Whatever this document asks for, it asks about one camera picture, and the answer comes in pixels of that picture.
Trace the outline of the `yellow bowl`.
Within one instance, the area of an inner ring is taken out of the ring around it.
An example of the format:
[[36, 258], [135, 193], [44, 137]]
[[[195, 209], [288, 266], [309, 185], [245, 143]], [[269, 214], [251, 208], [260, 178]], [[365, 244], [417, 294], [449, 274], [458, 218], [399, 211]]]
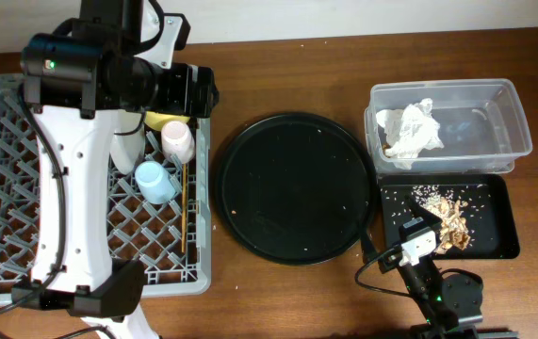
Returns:
[[180, 121], [182, 123], [188, 123], [189, 120], [189, 116], [170, 115], [147, 111], [144, 123], [150, 129], [153, 129], [155, 131], [161, 131], [163, 126], [170, 121]]

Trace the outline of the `pink plastic cup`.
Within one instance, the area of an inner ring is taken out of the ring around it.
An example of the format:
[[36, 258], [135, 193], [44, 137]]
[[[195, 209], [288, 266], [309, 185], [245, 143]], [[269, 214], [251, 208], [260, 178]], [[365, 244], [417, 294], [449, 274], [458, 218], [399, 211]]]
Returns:
[[195, 140], [188, 125], [181, 121], [168, 121], [161, 129], [162, 151], [168, 161], [177, 157], [181, 164], [195, 155]]

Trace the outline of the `grey round plate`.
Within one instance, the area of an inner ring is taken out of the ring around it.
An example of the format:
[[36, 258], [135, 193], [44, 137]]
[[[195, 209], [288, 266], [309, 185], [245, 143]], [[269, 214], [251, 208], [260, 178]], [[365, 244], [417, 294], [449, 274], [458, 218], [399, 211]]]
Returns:
[[119, 110], [110, 144], [110, 157], [123, 175], [131, 173], [144, 156], [144, 123], [139, 113]]

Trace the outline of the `white paper napkin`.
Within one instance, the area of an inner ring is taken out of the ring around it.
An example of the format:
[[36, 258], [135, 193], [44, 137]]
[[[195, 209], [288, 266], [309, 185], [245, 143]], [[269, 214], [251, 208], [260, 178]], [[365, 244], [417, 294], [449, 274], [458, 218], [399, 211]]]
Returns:
[[395, 159], [397, 169], [410, 170], [422, 151], [445, 147], [439, 137], [441, 125], [432, 116], [432, 107], [432, 98], [425, 98], [403, 109], [382, 109], [375, 114], [377, 125], [386, 137], [383, 155]]

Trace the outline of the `light blue plastic cup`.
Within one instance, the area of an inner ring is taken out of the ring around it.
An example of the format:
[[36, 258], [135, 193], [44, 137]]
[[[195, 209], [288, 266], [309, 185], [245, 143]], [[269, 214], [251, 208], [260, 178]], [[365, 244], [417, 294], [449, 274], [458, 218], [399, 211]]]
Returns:
[[143, 198], [151, 204], [169, 202], [176, 195], [168, 171], [155, 161], [145, 161], [135, 170], [135, 180]]

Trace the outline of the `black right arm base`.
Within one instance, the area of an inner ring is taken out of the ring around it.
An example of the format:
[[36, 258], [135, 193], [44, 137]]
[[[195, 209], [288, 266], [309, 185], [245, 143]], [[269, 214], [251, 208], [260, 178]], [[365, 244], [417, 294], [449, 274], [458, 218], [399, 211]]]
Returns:
[[413, 339], [518, 339], [517, 331], [479, 331], [483, 282], [480, 276], [461, 269], [446, 270], [430, 278], [416, 277], [407, 288], [426, 323], [409, 330]]

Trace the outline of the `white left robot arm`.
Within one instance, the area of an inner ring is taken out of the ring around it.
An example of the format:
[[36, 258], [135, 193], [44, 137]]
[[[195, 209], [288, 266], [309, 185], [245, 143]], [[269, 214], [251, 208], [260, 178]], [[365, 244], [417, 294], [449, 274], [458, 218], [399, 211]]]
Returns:
[[111, 147], [149, 112], [208, 117], [218, 103], [207, 67], [176, 63], [190, 25], [156, 1], [85, 1], [77, 17], [22, 51], [18, 98], [40, 151], [34, 266], [13, 285], [15, 307], [64, 310], [109, 338], [151, 338], [144, 267], [111, 257], [106, 234]]

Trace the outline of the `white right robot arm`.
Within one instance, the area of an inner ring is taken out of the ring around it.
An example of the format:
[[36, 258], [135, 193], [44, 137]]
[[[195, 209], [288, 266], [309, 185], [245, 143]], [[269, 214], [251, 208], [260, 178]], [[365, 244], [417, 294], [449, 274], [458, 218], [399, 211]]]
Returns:
[[443, 278], [432, 260], [441, 240], [442, 219], [407, 196], [412, 218], [399, 227], [399, 241], [381, 259], [381, 271], [395, 268], [402, 277], [408, 296], [419, 307], [430, 327], [426, 338], [443, 335], [459, 326], [458, 316], [443, 296]]

